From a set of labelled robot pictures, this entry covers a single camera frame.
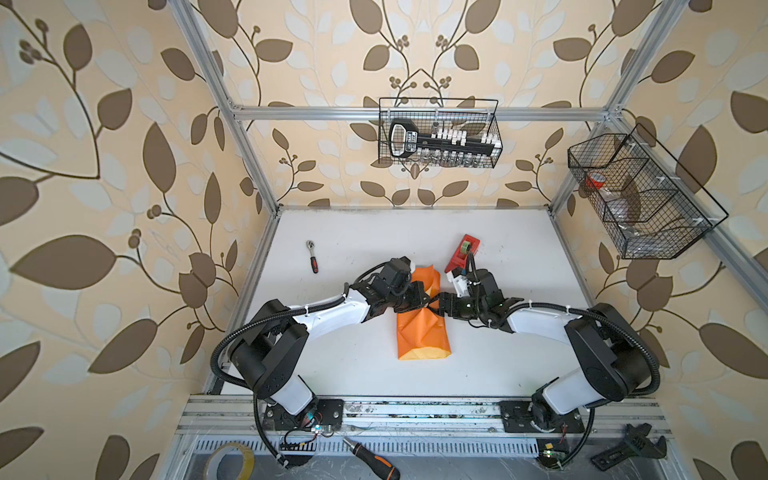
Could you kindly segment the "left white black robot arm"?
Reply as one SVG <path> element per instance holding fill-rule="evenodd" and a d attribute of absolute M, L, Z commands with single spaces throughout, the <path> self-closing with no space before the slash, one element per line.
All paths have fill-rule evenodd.
<path fill-rule="evenodd" d="M 295 373 L 307 343 L 345 326 L 365 323 L 392 310 L 404 314 L 437 301 L 406 257 L 392 258 L 346 283 L 328 300 L 288 307 L 270 301 L 242 327 L 226 335 L 210 357 L 213 375 L 251 391 L 255 425 L 270 455 L 285 469 L 295 463 L 269 439 L 260 419 L 259 402 L 270 400 L 299 424 L 315 422 L 317 396 Z"/>

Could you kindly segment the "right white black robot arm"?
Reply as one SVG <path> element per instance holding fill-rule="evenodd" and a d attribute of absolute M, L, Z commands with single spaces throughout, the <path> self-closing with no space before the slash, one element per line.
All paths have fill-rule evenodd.
<path fill-rule="evenodd" d="M 613 306 L 599 303 L 576 309 L 506 298 L 485 269 L 450 279 L 456 291 L 432 295 L 434 313 L 468 323 L 477 320 L 479 328 L 555 340 L 569 346 L 575 355 L 578 367 L 538 388 L 525 414 L 531 426 L 548 432 L 579 409 L 588 410 L 587 426 L 576 446 L 556 454 L 547 447 L 539 457 L 543 467 L 562 469 L 573 462 L 587 443 L 599 407 L 659 389 L 657 356 Z"/>

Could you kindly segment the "red tape dispenser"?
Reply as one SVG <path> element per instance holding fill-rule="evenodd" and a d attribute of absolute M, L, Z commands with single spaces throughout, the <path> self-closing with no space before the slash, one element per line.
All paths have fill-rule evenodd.
<path fill-rule="evenodd" d="M 471 235 L 465 234 L 461 239 L 461 241 L 459 242 L 458 247 L 454 251 L 454 254 L 452 255 L 448 265 L 445 267 L 444 272 L 449 273 L 457 268 L 464 271 L 467 266 L 468 257 L 470 255 L 474 256 L 479 246 L 480 246 L 479 239 Z"/>

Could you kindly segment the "black socket set holder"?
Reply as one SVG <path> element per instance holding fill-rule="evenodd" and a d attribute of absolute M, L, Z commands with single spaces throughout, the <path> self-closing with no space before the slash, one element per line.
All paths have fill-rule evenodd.
<path fill-rule="evenodd" d="M 408 119 L 396 119 L 389 127 L 385 145 L 392 157 L 409 158 L 414 154 L 447 155 L 451 157 L 494 157 L 503 146 L 496 134 L 483 133 L 479 138 L 471 137 L 465 130 L 444 129 L 438 126 L 434 131 L 422 133 L 416 124 Z"/>

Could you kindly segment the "orange black screwdriver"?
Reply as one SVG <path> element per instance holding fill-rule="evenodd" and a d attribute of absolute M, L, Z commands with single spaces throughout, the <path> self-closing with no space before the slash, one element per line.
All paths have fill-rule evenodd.
<path fill-rule="evenodd" d="M 365 463 L 373 474 L 381 480 L 400 480 L 401 473 L 386 458 L 377 455 L 366 448 L 362 443 L 353 441 L 347 437 L 342 438 L 344 444 L 350 449 L 351 453 Z"/>

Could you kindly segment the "red cap plastic bottle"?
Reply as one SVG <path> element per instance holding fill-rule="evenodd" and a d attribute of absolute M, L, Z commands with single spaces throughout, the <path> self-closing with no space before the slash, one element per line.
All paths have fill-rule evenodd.
<path fill-rule="evenodd" d="M 620 230 L 632 229 L 634 209 L 638 206 L 633 192 L 610 189 L 607 177 L 598 172 L 587 174 L 585 186 L 597 200 L 597 213 L 603 221 L 615 224 Z"/>

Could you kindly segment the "yellowish packing tape roll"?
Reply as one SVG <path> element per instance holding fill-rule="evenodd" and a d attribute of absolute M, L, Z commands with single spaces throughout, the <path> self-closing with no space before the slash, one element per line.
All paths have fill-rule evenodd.
<path fill-rule="evenodd" d="M 246 480 L 251 477 L 254 467 L 255 455 L 250 447 L 240 442 L 228 442 L 207 458 L 202 478 Z"/>

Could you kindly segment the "red handled ratchet wrench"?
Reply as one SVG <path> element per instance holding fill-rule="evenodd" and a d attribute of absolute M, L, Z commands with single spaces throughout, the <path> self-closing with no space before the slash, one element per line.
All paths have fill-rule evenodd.
<path fill-rule="evenodd" d="M 319 266 L 318 266 L 317 258 L 315 255 L 315 243 L 312 240 L 307 240 L 306 247 L 310 255 L 310 265 L 311 265 L 312 272 L 314 274 L 318 274 Z"/>

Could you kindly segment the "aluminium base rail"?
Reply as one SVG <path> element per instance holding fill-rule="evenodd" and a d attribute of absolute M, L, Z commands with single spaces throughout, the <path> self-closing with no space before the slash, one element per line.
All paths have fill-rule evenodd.
<path fill-rule="evenodd" d="M 269 433 L 303 427 L 369 437 L 578 436 L 586 430 L 587 417 L 581 408 L 551 430 L 535 427 L 523 397 L 322 396 L 318 411 L 306 420 L 291 420 L 276 406 L 259 406 L 259 419 Z M 177 426 L 179 434 L 256 431 L 254 404 L 247 395 L 194 395 Z"/>

